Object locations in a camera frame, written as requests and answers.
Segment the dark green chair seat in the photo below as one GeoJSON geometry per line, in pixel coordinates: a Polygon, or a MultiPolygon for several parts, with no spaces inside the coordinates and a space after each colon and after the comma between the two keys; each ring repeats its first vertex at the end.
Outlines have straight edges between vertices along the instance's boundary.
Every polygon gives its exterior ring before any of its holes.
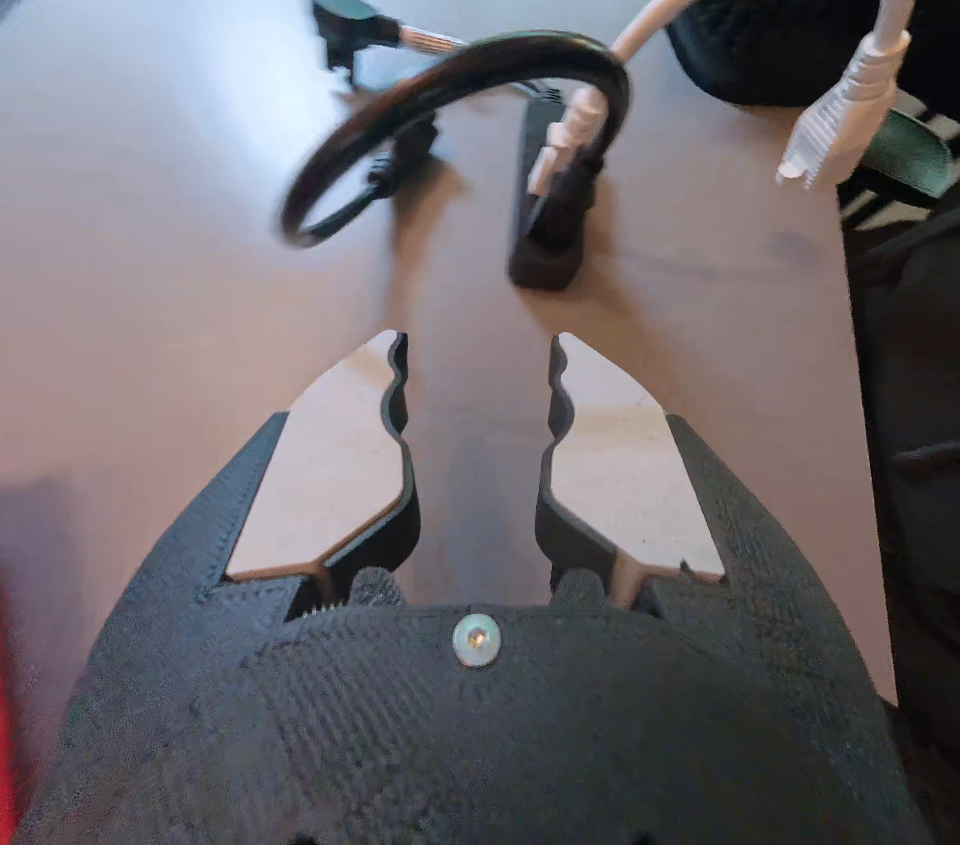
{"type": "Polygon", "coordinates": [[[928,215],[958,180],[958,125],[926,109],[891,110],[851,177],[837,187],[844,232],[894,204],[928,215]]]}

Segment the black power strip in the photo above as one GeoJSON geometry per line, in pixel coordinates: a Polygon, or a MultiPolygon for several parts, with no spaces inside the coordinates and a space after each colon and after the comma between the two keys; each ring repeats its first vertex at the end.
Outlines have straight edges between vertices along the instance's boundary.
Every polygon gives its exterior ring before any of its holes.
{"type": "Polygon", "coordinates": [[[560,121],[566,110],[562,93],[556,87],[539,85],[526,107],[518,143],[515,171],[507,272],[510,282],[518,288],[563,291],[578,275],[585,251],[586,217],[596,200],[596,184],[588,187],[577,207],[579,224],[568,248],[551,250],[533,240],[527,227],[537,209],[538,198],[527,192],[527,180],[540,153],[547,128],[560,121]]]}

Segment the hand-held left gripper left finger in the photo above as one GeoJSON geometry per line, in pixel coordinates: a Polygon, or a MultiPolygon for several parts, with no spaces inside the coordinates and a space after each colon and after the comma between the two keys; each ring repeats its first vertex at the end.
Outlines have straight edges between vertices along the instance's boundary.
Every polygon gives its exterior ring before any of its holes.
{"type": "Polygon", "coordinates": [[[421,537],[407,333],[385,330],[317,377],[285,416],[225,569],[235,582],[395,572],[421,537]]]}

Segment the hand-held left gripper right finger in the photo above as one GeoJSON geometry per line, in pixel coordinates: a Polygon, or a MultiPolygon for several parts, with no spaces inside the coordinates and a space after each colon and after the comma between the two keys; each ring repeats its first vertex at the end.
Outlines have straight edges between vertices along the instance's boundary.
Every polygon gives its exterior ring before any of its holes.
{"type": "Polygon", "coordinates": [[[664,408],[570,332],[551,342],[551,441],[541,460],[535,539],[551,581],[598,575],[630,607],[645,580],[716,585],[726,569],[664,408]]]}

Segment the person's dark clothed body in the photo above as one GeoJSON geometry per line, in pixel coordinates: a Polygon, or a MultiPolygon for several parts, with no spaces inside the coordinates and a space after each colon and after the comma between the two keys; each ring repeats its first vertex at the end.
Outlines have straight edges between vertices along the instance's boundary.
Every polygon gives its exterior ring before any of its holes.
{"type": "Polygon", "coordinates": [[[958,843],[959,203],[845,237],[894,658],[894,735],[936,843],[958,843]]]}

